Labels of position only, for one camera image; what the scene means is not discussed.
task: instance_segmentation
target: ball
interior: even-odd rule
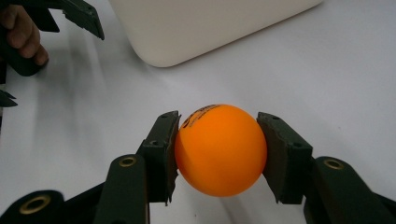
[[[209,105],[191,114],[175,142],[177,168],[195,189],[227,197],[251,187],[267,159],[257,121],[233,105]]]

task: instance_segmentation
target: human hand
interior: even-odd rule
[[[8,29],[8,44],[23,58],[33,58],[37,65],[48,61],[49,55],[40,44],[40,32],[23,7],[10,5],[0,10],[0,24]]]

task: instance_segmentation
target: white surface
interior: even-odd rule
[[[137,55],[168,67],[307,10],[321,0],[109,0]]]
[[[106,40],[55,13],[43,34],[50,63],[33,77],[8,73],[17,107],[5,109],[0,212],[38,189],[66,199],[106,179],[135,153],[162,113],[226,103],[284,119],[314,157],[351,164],[370,188],[396,200],[396,2],[327,0],[289,20],[175,67],[138,59],[108,2],[96,1]],[[262,177],[232,198],[177,178],[173,202],[151,205],[151,223],[305,223],[300,205],[276,204]]]

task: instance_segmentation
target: white table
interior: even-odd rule
[[[106,179],[135,153],[162,113],[184,120],[204,105],[280,116],[314,157],[351,164],[396,200],[396,2],[326,0],[256,34],[170,68],[134,54],[107,1],[96,7],[102,41],[53,11],[61,32],[42,34],[48,66],[8,72],[0,145],[0,212],[21,196],[56,189],[67,199]],[[232,198],[205,196],[177,178],[174,200],[151,223],[305,223],[301,205],[276,204],[261,177]]]

